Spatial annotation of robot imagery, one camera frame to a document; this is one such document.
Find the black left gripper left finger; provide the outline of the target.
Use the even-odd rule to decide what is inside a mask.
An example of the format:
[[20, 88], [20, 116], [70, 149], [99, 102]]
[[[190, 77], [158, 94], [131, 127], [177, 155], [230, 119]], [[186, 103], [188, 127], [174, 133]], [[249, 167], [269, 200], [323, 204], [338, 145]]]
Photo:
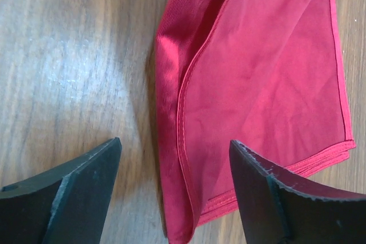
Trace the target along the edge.
[[1, 188], [1, 243], [99, 243], [121, 158], [110, 139]]

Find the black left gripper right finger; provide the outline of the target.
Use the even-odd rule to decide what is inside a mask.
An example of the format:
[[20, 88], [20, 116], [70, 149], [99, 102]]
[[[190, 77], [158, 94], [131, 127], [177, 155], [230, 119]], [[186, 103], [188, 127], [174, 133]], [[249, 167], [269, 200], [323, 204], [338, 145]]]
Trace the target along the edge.
[[365, 195], [301, 177], [240, 141], [230, 168], [247, 243], [365, 243]]

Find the red cloth napkin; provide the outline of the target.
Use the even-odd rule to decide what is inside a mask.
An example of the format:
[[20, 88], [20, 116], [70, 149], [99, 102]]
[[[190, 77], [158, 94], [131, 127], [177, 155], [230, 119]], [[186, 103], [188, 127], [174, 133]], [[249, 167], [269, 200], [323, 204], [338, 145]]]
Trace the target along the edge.
[[303, 177], [356, 146], [335, 0], [168, 0], [155, 46], [170, 243], [238, 208], [231, 140]]

